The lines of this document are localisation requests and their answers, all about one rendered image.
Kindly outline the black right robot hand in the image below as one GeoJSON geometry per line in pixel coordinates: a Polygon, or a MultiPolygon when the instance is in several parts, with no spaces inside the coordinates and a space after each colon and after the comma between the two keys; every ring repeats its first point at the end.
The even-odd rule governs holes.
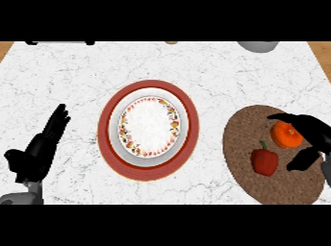
{"type": "Polygon", "coordinates": [[[298,152],[292,161],[286,164],[287,171],[305,171],[317,160],[318,153],[331,158],[331,126],[307,114],[276,113],[268,115],[267,118],[289,123],[311,145],[298,152]]]}

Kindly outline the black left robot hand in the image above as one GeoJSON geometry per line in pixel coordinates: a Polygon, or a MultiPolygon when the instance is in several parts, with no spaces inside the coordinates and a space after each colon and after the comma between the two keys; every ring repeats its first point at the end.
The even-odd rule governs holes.
{"type": "Polygon", "coordinates": [[[54,161],[55,146],[69,120],[67,110],[60,104],[42,132],[33,136],[24,150],[10,149],[5,152],[4,158],[10,171],[17,174],[15,182],[18,184],[38,183],[45,179],[54,161]]]}

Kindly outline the orange squash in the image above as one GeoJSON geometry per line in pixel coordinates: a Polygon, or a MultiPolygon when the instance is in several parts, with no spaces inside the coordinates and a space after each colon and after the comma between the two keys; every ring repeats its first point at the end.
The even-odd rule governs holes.
{"type": "Polygon", "coordinates": [[[292,149],[301,146],[304,138],[289,123],[277,121],[271,126],[270,134],[279,148],[292,149]]]}

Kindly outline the brown round placemat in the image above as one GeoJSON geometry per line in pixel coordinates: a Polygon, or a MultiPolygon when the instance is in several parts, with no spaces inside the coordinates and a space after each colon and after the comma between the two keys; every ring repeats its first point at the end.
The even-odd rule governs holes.
{"type": "Polygon", "coordinates": [[[321,158],[305,171],[286,170],[298,152],[311,145],[289,123],[268,119],[281,113],[270,106],[247,106],[230,117],[222,152],[233,178],[261,204],[311,204],[323,189],[321,158]]]}

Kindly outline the red rimmed floral plate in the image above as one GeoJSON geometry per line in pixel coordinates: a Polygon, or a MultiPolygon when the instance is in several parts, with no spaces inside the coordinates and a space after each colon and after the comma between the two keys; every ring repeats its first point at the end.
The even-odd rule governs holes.
{"type": "Polygon", "coordinates": [[[197,137],[196,107],[175,85],[146,80],[116,92],[98,118],[97,145],[119,175],[144,182],[168,176],[187,161],[197,137]]]}

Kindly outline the red bell pepper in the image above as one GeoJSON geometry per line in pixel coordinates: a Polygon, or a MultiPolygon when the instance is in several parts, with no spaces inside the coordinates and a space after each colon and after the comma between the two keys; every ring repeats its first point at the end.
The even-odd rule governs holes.
{"type": "Polygon", "coordinates": [[[267,144],[259,141],[261,148],[250,152],[250,166],[256,174],[271,177],[277,169],[277,154],[267,149],[267,144]]]}

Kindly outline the grey round bowl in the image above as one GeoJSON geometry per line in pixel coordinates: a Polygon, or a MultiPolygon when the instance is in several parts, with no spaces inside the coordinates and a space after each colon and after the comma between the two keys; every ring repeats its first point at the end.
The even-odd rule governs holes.
{"type": "Polygon", "coordinates": [[[277,41],[240,41],[239,46],[253,53],[268,53],[276,49],[277,41]]]}

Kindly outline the pale appliance with black feet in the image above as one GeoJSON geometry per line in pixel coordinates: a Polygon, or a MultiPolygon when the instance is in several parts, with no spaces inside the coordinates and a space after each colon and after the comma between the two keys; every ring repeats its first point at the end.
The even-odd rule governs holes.
{"type": "Polygon", "coordinates": [[[94,41],[26,41],[27,45],[38,45],[38,44],[61,44],[61,43],[83,43],[88,46],[94,45],[94,41]]]}

